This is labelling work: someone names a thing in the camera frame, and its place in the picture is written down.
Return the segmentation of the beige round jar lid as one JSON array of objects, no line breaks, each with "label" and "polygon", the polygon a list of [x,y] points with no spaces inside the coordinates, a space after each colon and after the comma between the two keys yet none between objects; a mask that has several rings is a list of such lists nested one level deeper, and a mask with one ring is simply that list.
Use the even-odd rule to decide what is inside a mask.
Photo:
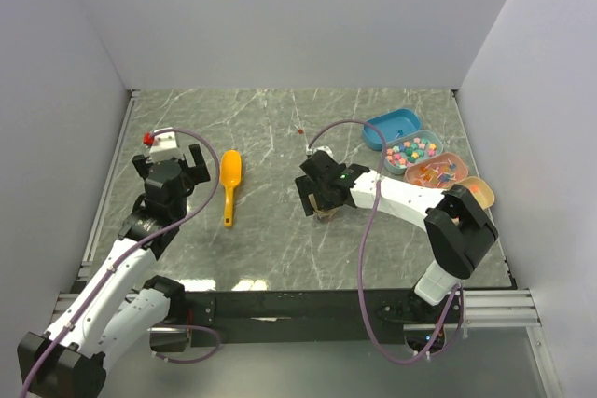
[{"label": "beige round jar lid", "polygon": [[338,208],[334,208],[334,209],[330,209],[330,210],[314,209],[313,216],[318,222],[325,224],[333,219],[333,217],[336,215],[338,210],[339,210]]}]

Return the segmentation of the yellow plastic scoop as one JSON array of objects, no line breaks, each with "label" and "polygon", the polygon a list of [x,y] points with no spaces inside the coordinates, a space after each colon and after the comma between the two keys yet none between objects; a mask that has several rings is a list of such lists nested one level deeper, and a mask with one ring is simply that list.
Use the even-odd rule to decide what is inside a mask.
[{"label": "yellow plastic scoop", "polygon": [[225,192],[223,223],[225,227],[232,227],[234,214],[234,192],[242,180],[243,163],[241,154],[237,150],[226,151],[220,163],[220,184]]}]

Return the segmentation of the blue lollipop tray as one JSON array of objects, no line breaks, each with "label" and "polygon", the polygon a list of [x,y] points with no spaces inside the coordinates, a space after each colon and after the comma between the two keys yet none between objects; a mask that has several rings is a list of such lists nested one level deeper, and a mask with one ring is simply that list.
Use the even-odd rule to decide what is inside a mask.
[{"label": "blue lollipop tray", "polygon": [[[420,118],[407,108],[399,108],[371,118],[368,120],[368,123],[376,127],[382,133],[387,143],[412,134],[422,127]],[[368,148],[375,151],[380,151],[382,149],[381,138],[371,127],[363,127],[362,138]]]}]

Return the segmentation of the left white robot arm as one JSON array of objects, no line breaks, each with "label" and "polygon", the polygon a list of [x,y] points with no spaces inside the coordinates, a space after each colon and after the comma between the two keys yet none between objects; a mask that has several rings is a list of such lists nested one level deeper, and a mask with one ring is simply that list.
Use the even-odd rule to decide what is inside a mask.
[{"label": "left white robot arm", "polygon": [[188,334],[191,311],[183,284],[161,276],[137,279],[155,264],[183,224],[194,217],[187,198],[210,181],[201,148],[185,157],[178,144],[151,146],[132,162],[144,191],[125,219],[101,267],[67,310],[42,334],[27,333],[17,347],[22,397],[96,397],[118,358],[151,327]]}]

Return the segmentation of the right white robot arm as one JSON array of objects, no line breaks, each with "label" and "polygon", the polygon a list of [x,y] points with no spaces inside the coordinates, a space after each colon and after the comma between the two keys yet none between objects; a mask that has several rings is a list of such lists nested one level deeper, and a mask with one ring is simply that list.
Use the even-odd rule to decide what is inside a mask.
[{"label": "right white robot arm", "polygon": [[410,314],[429,323],[442,311],[444,296],[466,280],[498,239],[498,230],[462,185],[447,190],[416,186],[362,165],[336,162],[318,150],[300,165],[295,179],[307,216],[347,205],[375,210],[422,229],[434,260],[413,288]]}]

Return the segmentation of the light blue star candy tray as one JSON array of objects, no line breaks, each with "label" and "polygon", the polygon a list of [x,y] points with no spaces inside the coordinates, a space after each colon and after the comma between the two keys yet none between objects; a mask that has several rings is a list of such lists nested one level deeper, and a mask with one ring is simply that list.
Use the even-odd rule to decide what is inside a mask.
[{"label": "light blue star candy tray", "polygon": [[406,169],[438,156],[444,146],[430,130],[417,130],[387,144],[384,168],[392,174],[404,174]]}]

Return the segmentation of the pink lollipop tray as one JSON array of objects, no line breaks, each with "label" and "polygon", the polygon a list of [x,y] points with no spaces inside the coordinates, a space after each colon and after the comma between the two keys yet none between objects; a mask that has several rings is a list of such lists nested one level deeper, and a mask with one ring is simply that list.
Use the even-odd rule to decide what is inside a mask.
[{"label": "pink lollipop tray", "polygon": [[446,189],[467,175],[466,164],[457,155],[444,152],[407,168],[403,180],[412,185]]}]

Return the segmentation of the black base beam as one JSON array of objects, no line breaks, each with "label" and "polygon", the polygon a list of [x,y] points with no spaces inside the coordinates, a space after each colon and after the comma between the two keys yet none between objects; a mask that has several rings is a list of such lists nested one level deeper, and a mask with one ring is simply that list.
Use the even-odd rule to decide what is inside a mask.
[{"label": "black base beam", "polygon": [[[382,344],[432,332],[447,301],[430,306],[409,289],[364,292]],[[367,340],[356,290],[187,292],[186,312],[168,323],[214,329],[225,344]]]}]

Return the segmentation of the beige gummy candy tray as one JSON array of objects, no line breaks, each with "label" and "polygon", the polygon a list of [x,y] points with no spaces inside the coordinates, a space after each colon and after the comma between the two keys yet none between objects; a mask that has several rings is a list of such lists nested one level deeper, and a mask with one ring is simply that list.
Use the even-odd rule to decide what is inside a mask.
[{"label": "beige gummy candy tray", "polygon": [[469,176],[459,182],[466,187],[483,210],[490,209],[495,202],[495,194],[489,185],[476,176]]}]

